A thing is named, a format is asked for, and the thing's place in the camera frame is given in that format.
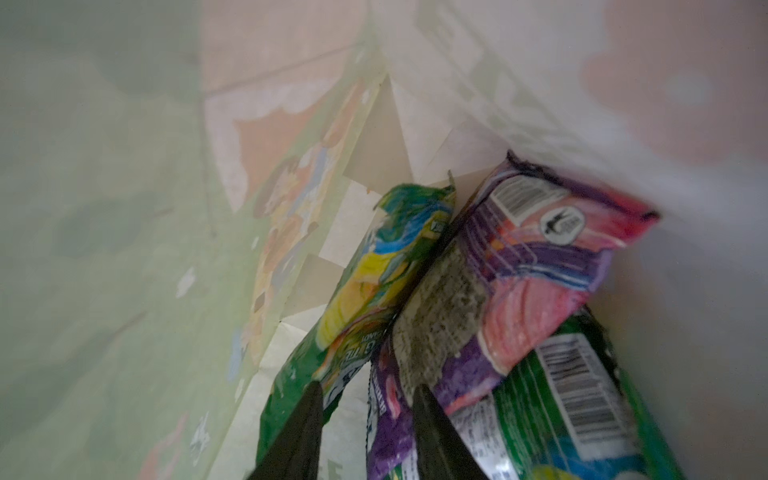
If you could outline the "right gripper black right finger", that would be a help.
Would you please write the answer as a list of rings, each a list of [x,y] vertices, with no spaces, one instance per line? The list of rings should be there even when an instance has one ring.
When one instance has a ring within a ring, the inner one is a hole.
[[[421,480],[488,479],[425,384],[414,391],[412,409]]]

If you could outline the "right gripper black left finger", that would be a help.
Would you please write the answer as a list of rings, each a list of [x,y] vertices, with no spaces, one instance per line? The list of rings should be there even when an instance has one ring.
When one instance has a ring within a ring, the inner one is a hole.
[[[247,479],[316,480],[323,425],[323,392],[321,385],[312,381],[274,444]]]

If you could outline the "green barcode candy packet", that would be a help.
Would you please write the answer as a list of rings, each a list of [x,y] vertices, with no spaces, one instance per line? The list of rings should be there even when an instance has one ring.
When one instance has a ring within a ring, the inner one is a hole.
[[[451,421],[491,479],[684,476],[586,307]]]

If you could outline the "purple pink snack packet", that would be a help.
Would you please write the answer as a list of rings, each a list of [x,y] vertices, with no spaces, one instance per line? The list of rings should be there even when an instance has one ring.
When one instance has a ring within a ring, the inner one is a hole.
[[[614,253],[658,219],[631,197],[508,154],[455,219],[374,361],[368,477],[418,477],[419,385],[450,420],[482,400],[588,308]]]

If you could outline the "green Fox's candy packet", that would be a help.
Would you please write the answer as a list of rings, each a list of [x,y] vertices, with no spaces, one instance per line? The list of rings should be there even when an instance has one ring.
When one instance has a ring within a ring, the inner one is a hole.
[[[375,222],[345,268],[323,314],[278,371],[260,417],[263,459],[316,381],[328,420],[343,391],[371,360],[386,330],[433,259],[449,224],[456,189],[400,184],[376,204]]]

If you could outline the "white floral paper bag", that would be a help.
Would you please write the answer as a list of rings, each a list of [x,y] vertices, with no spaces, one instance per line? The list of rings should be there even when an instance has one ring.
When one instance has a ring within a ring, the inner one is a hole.
[[[5,1],[1,475],[244,479],[393,186],[662,216],[592,299],[691,479],[767,475],[763,1]]]

